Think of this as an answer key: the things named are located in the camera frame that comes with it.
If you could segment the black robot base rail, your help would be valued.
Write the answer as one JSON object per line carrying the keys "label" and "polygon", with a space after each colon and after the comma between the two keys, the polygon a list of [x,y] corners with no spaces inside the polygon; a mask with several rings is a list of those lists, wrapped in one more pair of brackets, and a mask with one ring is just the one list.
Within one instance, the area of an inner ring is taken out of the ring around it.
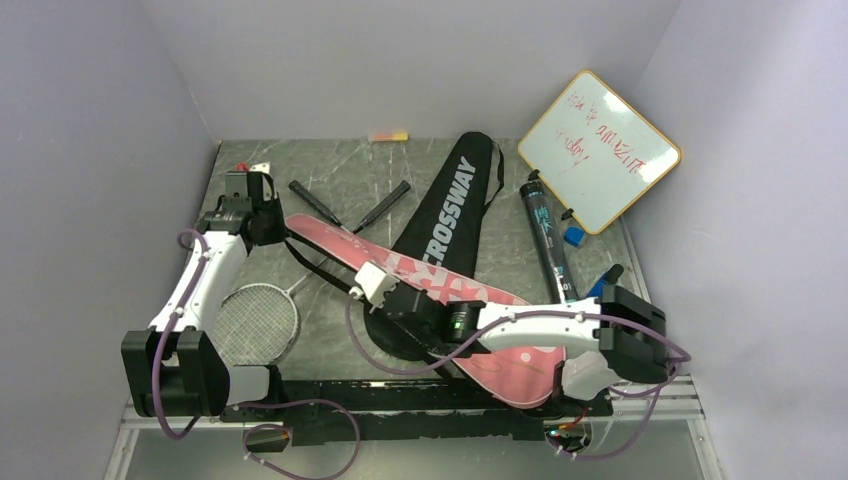
{"label": "black robot base rail", "polygon": [[283,380],[256,407],[231,406],[228,423],[277,423],[296,446],[352,441],[507,437],[540,441],[545,429],[582,417],[610,417],[608,391],[590,401],[556,395],[518,409],[467,379]]}

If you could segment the pink racket bag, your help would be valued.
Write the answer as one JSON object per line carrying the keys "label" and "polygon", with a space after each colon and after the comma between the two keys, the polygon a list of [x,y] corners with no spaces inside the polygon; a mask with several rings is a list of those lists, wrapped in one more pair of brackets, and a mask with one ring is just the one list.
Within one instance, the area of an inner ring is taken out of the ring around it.
{"label": "pink racket bag", "polygon": [[[394,252],[307,214],[288,217],[286,226],[296,239],[324,251],[341,264],[357,270],[370,261],[443,306],[452,301],[474,300],[527,304],[517,295]],[[453,363],[496,399],[516,408],[530,409],[551,397],[555,367],[564,359],[563,348],[521,346],[457,358]]]}

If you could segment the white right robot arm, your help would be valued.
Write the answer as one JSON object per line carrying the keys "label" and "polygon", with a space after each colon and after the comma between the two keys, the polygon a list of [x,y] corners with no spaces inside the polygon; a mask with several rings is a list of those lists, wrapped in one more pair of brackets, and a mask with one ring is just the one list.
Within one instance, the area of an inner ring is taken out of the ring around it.
{"label": "white right robot arm", "polygon": [[660,388],[691,359],[666,338],[664,313],[619,286],[599,297],[530,305],[488,285],[427,291],[379,271],[348,295],[398,322],[434,358],[418,374],[453,363],[519,409],[550,399],[571,415],[621,381]]}

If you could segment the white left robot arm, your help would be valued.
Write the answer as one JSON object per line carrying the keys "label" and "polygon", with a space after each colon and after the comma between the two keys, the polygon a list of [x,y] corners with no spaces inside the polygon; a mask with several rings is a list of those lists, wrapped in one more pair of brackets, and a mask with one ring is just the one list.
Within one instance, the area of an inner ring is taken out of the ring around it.
{"label": "white left robot arm", "polygon": [[271,365],[229,366],[210,339],[238,270],[256,246],[288,236],[279,193],[265,165],[231,170],[225,191],[178,244],[190,256],[170,298],[143,330],[125,334],[121,357],[138,415],[156,418],[163,433],[180,440],[171,417],[195,424],[246,403],[262,420],[278,417],[286,405],[279,373]]}

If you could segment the white racket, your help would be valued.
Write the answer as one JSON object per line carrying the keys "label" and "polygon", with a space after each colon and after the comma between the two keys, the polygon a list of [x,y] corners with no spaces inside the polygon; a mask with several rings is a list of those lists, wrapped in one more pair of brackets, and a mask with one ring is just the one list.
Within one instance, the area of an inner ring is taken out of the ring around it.
{"label": "white racket", "polygon": [[408,191],[411,190],[411,185],[403,180],[400,184],[395,187],[385,198],[383,198],[374,208],[372,208],[359,222],[359,224],[352,230],[353,234],[357,234],[363,231],[365,228],[371,226],[376,221],[378,221],[388,210],[400,199],[402,198]]}
{"label": "white racket", "polygon": [[304,274],[287,289],[247,284],[225,298],[212,340],[226,365],[276,365],[290,353],[301,331],[294,297],[313,275]]}

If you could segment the black racket bag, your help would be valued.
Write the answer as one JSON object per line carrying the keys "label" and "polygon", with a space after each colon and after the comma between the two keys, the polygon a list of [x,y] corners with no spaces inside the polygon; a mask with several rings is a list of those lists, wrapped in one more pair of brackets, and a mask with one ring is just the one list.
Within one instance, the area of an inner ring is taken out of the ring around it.
{"label": "black racket bag", "polygon": [[504,154],[481,132],[459,137],[392,250],[473,277],[483,218],[504,187]]}

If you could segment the black shuttlecock tube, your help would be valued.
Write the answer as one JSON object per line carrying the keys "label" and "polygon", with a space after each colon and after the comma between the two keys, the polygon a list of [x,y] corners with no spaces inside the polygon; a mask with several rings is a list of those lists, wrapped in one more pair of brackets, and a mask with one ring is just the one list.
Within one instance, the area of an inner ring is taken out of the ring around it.
{"label": "black shuttlecock tube", "polygon": [[580,299],[564,253],[556,215],[544,186],[530,180],[520,189],[533,242],[551,303],[567,303]]}

